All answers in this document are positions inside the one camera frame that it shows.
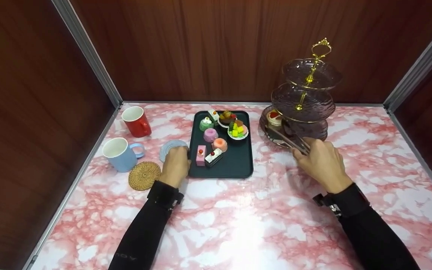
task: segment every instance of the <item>green cake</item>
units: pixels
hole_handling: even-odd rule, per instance
[[[208,128],[214,128],[214,123],[209,119],[209,117],[205,117],[203,120],[201,120],[201,123],[199,123],[199,129],[204,132]]]

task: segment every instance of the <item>metal tongs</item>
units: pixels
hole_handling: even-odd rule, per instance
[[[303,140],[297,134],[295,134],[294,136],[296,138],[298,138],[298,140],[301,142],[300,145],[296,144],[295,142],[293,142],[288,137],[284,136],[283,134],[281,134],[281,132],[275,130],[271,126],[266,125],[266,128],[269,129],[269,130],[271,130],[272,132],[274,132],[279,137],[281,137],[281,140],[283,140],[285,143],[287,143],[290,147],[298,149],[305,156],[309,155],[309,152],[311,150],[310,146],[305,142],[305,140]]]

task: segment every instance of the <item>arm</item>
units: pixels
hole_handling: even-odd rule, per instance
[[[351,200],[347,190],[333,195],[335,200]],[[401,239],[370,205],[338,220],[366,270],[419,270]]]
[[[146,201],[124,234],[108,270],[151,269],[171,212]]]
[[[188,175],[191,162],[187,147],[169,150],[159,181],[127,229],[108,270],[149,270],[158,251],[164,227],[173,207],[182,199],[178,187]]]
[[[332,207],[366,270],[418,270],[419,267],[401,239],[371,208],[345,172],[343,157],[333,144],[305,138],[308,156],[292,149],[298,165],[317,180],[329,196],[317,195],[319,205]]]

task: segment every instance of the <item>small white plate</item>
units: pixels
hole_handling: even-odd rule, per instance
[[[228,136],[229,136],[231,139],[236,140],[236,141],[244,140],[244,139],[246,139],[246,137],[247,137],[248,134],[249,134],[248,127],[246,127],[246,129],[247,129],[247,132],[246,132],[246,134],[245,134],[243,137],[241,137],[241,138],[240,138],[240,137],[233,137],[233,135],[230,134],[230,129],[229,129],[229,126],[228,126]]]
[[[222,128],[230,128],[230,126],[228,126],[228,125],[224,125],[224,124],[221,124],[221,122],[219,121],[219,119],[217,120],[217,123],[222,127]]]

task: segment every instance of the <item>metal edge trim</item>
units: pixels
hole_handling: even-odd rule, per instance
[[[157,103],[157,104],[210,104],[210,105],[271,105],[271,102],[227,102],[227,101],[134,101],[125,100],[123,103]],[[336,106],[348,107],[383,107],[381,103],[335,103]]]
[[[408,134],[404,130],[404,128],[401,125],[401,123],[398,121],[398,119],[396,118],[396,116],[394,114],[388,113],[388,115],[391,118],[391,121],[393,121],[394,125],[398,129],[399,133],[401,133],[401,136],[403,136],[403,139],[406,141],[406,143],[408,144],[408,146],[411,149],[411,151],[413,151],[414,155],[416,156],[416,158],[420,162],[420,164],[423,167],[423,169],[426,171],[426,173],[429,176],[429,178],[432,180],[432,171],[431,171],[431,169],[429,168],[428,164],[426,163],[426,161],[421,156],[421,154],[418,151],[418,149],[416,149],[416,146],[414,145],[413,141],[410,139],[410,137],[408,136]]]
[[[84,29],[83,23],[78,17],[78,14],[74,10],[69,0],[51,0],[54,7],[61,16],[61,19],[66,24],[67,29],[70,31],[74,41],[78,44],[79,49],[82,51],[84,57],[86,57],[93,73],[96,75],[99,83],[103,86],[104,91],[108,95],[111,103],[115,108],[119,108],[122,98],[116,89],[110,74],[106,70],[106,67],[101,60],[94,44],[89,38],[86,29]]]
[[[84,172],[86,171],[87,167],[89,166],[89,163],[91,163],[91,160],[93,159],[94,155],[98,151],[99,146],[103,142],[106,134],[108,133],[108,130],[111,128],[111,125],[113,124],[113,121],[115,120],[116,116],[118,116],[119,111],[120,111],[120,108],[118,106],[118,108],[116,108],[114,110],[113,114],[111,115],[111,118],[109,119],[109,121],[106,124],[105,128],[103,129],[103,131],[99,135],[98,140],[96,141],[96,143],[94,144],[93,148],[91,149],[91,152],[89,152],[88,156],[86,157],[86,160],[82,164],[81,169],[79,169],[79,172],[78,172],[76,178],[74,178],[74,181],[71,184],[71,187],[69,188],[69,190],[67,191],[65,197],[61,201],[60,206],[58,207],[58,209],[56,210],[55,214],[53,215],[53,218],[49,222],[49,224],[46,227],[44,233],[41,235],[41,238],[39,239],[38,243],[36,244],[36,246],[35,246],[33,252],[31,253],[31,255],[29,256],[27,262],[25,263],[25,265],[23,267],[23,270],[30,270],[31,266],[34,263],[34,261],[36,261],[36,259],[38,258],[38,254],[41,251],[41,248],[43,247],[43,244],[46,242],[46,240],[48,239],[49,235],[53,231],[54,226],[56,225],[56,223],[60,219],[61,214],[62,214],[63,210],[66,207],[66,203],[68,202],[68,200],[71,197],[73,191],[76,189],[76,187],[78,186],[79,182],[81,181],[81,178],[82,178]]]
[[[413,66],[396,85],[391,94],[384,101],[384,106],[395,111],[401,103],[413,92],[418,84],[432,69],[432,41],[421,53]]]

